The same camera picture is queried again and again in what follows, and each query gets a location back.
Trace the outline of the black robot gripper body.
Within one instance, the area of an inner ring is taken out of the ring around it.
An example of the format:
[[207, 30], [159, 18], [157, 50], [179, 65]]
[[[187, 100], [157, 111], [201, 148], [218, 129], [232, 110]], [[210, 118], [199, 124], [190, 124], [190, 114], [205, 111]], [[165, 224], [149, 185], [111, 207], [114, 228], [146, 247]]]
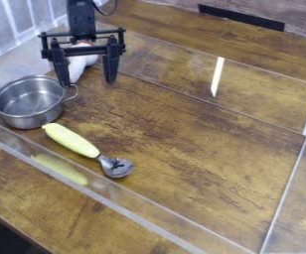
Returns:
[[[61, 33], [45, 33], [39, 35], [41, 39], [41, 58], [48, 61], [55, 61], [63, 57], [76, 57], [87, 55], [104, 55], [107, 60], [118, 60], [124, 53], [124, 40], [122, 28], [99, 30], [95, 27], [94, 12], [104, 14], [92, 0], [67, 0], [68, 14], [68, 30]], [[63, 42], [57, 41], [59, 37], [68, 37], [68, 43], [75, 44], [80, 40], [95, 42], [99, 39], [106, 39], [106, 44], [92, 46], [90, 50], [63, 49]]]

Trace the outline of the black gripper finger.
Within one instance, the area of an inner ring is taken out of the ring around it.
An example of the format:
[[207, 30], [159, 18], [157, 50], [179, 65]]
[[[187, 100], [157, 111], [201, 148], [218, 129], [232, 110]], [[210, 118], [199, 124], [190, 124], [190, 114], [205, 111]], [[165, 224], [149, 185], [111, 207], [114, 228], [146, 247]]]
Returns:
[[60, 47], [56, 38], [51, 39], [49, 60], [53, 65], [55, 73], [61, 87], [70, 86], [68, 61], [64, 49]]
[[119, 63], [120, 46], [116, 39], [110, 36], [106, 43], [106, 54], [102, 57], [103, 76], [108, 84], [114, 84]]

